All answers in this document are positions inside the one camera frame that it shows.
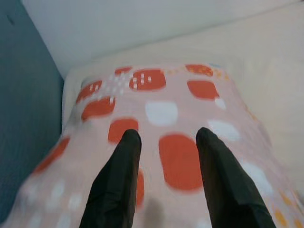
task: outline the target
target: blue surface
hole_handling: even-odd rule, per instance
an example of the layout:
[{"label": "blue surface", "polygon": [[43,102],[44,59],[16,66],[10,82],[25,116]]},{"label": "blue surface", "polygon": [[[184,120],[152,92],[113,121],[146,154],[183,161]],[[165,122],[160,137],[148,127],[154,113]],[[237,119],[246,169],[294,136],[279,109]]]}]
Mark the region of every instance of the blue surface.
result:
[{"label": "blue surface", "polygon": [[61,132],[63,80],[18,0],[0,0],[0,223]]}]

